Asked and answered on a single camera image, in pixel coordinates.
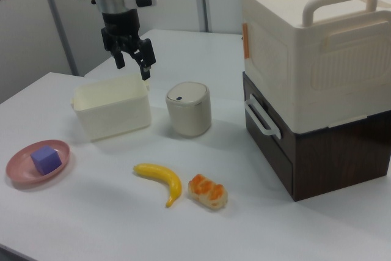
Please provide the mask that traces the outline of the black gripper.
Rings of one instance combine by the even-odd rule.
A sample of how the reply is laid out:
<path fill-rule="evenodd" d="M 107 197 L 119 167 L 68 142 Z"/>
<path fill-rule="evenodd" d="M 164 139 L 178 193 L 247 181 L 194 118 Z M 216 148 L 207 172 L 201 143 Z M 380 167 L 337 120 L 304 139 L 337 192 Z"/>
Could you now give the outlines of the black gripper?
<path fill-rule="evenodd" d="M 123 13 L 102 13 L 104 28 L 101 30 L 103 44 L 115 60 L 116 67 L 125 66 L 122 52 L 128 53 L 138 64 L 141 78 L 150 78 L 150 69 L 156 63 L 150 39 L 139 38 L 139 17 L 136 9 Z"/>

